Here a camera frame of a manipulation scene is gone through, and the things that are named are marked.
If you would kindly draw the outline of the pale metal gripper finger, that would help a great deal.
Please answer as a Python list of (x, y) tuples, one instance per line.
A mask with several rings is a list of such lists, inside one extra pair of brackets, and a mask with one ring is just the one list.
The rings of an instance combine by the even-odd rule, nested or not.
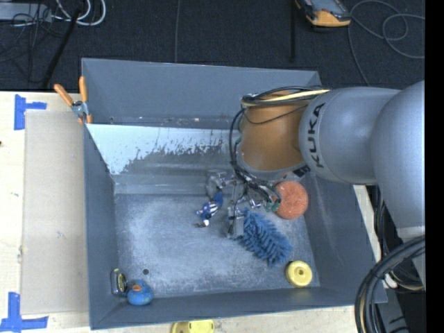
[(244, 214), (234, 207), (228, 208), (228, 238), (238, 239), (244, 235)]
[(226, 171), (213, 169), (207, 173), (207, 193), (215, 194), (217, 191), (227, 187), (230, 183), (230, 178)]

